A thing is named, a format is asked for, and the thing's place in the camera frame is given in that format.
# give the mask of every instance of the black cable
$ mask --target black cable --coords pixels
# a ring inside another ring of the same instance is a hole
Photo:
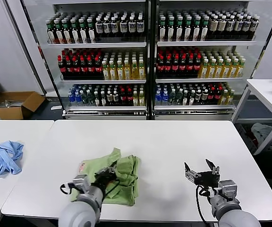
[[[196,202],[197,202],[198,212],[199,212],[199,215],[200,215],[201,220],[203,221],[203,223],[204,223],[206,226],[209,226],[208,223],[207,223],[207,222],[205,221],[205,219],[203,218],[203,215],[202,215],[201,210],[200,210],[200,204],[199,204],[199,199],[198,199],[198,190],[199,190],[199,188],[204,189],[202,186],[197,185],[197,188],[196,188]]]

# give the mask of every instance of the blue cloth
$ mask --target blue cloth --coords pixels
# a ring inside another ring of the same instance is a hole
[[[0,175],[3,174],[5,170],[11,172],[13,175],[22,171],[14,161],[22,158],[23,146],[23,144],[10,140],[0,144]]]

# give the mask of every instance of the cardboard box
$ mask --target cardboard box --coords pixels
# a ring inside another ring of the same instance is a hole
[[[19,107],[0,107],[0,118],[3,120],[22,120],[31,116],[32,113],[44,102],[45,98],[35,91],[1,92],[0,104],[5,100],[23,102]]]

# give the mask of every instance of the display refrigerator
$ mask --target display refrigerator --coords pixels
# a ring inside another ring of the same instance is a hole
[[[272,0],[20,7],[67,119],[229,120],[272,35]]]

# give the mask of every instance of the green towel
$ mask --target green towel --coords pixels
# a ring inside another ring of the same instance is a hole
[[[113,162],[116,164],[116,176],[119,179],[119,185],[111,191],[104,199],[103,203],[123,204],[133,206],[135,198],[138,196],[137,172],[140,159],[133,155],[121,157],[120,149],[114,148],[113,152],[101,158],[84,160],[80,166],[79,174],[87,174],[90,182],[95,181],[94,174],[110,166]],[[112,182],[108,185],[106,192],[111,190],[118,182]],[[76,200],[78,191],[72,190],[72,200]]]

